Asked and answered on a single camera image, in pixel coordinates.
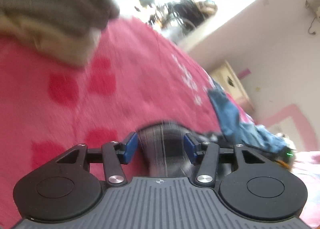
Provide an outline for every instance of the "black and gray object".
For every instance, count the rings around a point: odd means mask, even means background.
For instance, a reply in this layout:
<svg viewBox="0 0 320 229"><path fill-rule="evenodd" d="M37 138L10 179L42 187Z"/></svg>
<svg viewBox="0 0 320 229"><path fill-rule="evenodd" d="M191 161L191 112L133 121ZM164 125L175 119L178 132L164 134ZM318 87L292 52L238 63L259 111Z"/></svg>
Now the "black and gray object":
<svg viewBox="0 0 320 229"><path fill-rule="evenodd" d="M307 229L298 215L304 183L277 164L237 144L220 148L184 136L197 169L190 177L134 177L127 164L137 134L101 149L77 145L22 178L14 200L23 219L16 229ZM106 181L88 172L103 163Z"/></svg>

